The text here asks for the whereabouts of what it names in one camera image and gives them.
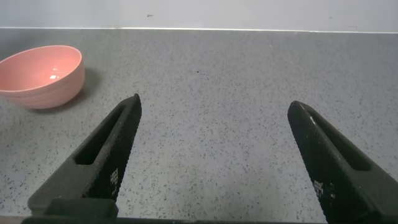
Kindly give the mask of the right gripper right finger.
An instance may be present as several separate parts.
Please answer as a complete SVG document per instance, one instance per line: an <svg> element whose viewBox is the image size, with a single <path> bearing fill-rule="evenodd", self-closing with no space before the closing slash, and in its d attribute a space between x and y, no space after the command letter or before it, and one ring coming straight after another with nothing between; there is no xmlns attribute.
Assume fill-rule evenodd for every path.
<svg viewBox="0 0 398 224"><path fill-rule="evenodd" d="M397 181L312 107L287 117L328 223L397 223Z"/></svg>

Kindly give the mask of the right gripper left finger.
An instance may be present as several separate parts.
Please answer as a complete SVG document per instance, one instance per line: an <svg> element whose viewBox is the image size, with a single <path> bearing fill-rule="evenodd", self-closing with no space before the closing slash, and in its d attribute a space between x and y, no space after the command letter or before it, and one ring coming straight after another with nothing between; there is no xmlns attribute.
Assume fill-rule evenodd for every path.
<svg viewBox="0 0 398 224"><path fill-rule="evenodd" d="M118 197L142 115L138 94L122 100L28 199L43 214L53 199Z"/></svg>

